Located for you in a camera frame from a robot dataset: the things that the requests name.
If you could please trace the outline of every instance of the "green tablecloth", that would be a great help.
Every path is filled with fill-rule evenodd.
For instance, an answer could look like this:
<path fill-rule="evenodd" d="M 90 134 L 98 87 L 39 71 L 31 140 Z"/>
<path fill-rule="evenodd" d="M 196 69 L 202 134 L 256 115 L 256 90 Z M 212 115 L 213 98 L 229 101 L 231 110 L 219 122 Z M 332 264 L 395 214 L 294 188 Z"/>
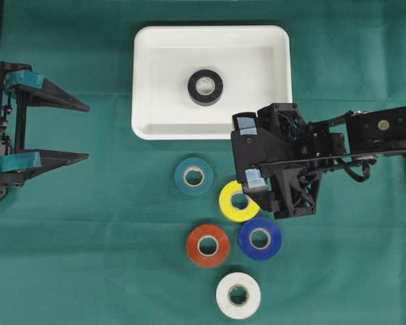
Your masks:
<path fill-rule="evenodd" d="M 405 105 L 406 1 L 6 0 L 3 17 L 0 59 L 32 64 L 91 111 L 29 108 L 27 148 L 90 158 L 0 204 L 0 324 L 233 323 L 215 303 L 232 271 L 261 286 L 247 324 L 406 324 L 402 158 L 381 158 L 364 184 L 325 175 L 318 213 L 276 221 L 281 250 L 258 262 L 242 254 L 240 226 L 217 204 L 235 177 L 230 143 L 148 142 L 130 126 L 133 37 L 151 24 L 283 27 L 294 100 L 310 120 Z M 198 198 L 173 183 L 193 155 L 215 171 Z M 231 240 L 216 269 L 185 252 L 205 222 Z"/>

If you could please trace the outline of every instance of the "white tray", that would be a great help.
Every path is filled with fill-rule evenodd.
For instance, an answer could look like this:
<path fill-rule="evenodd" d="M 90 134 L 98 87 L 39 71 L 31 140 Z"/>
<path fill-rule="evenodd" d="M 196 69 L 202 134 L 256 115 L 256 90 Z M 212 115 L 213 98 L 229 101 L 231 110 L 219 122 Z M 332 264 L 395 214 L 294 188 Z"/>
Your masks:
<path fill-rule="evenodd" d="M 211 106 L 189 97 L 203 68 L 223 80 Z M 289 37 L 278 26 L 151 26 L 134 40 L 131 126 L 142 139 L 229 139 L 231 116 L 292 102 Z"/>

